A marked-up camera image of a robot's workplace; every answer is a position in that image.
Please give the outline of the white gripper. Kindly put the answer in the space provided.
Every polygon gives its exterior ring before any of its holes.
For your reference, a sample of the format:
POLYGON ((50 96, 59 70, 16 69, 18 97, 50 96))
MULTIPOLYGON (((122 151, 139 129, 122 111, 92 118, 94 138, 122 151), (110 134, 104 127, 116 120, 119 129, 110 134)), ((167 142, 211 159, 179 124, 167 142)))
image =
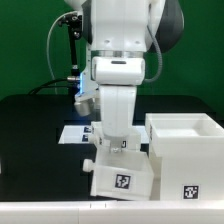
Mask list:
POLYGON ((100 114, 102 131, 111 140, 110 151, 122 151, 121 140, 132 128, 137 88, 135 86, 101 85, 100 114))

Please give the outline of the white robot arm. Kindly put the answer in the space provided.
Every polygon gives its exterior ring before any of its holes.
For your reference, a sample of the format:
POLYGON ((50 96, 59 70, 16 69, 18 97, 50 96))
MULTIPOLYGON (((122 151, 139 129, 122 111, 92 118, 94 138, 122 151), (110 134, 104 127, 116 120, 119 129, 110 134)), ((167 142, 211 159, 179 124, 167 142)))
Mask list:
POLYGON ((64 0, 83 17, 81 30, 94 54, 91 78, 98 89, 101 147, 120 150, 133 130, 137 87, 146 52, 170 50, 184 30, 179 0, 64 0))

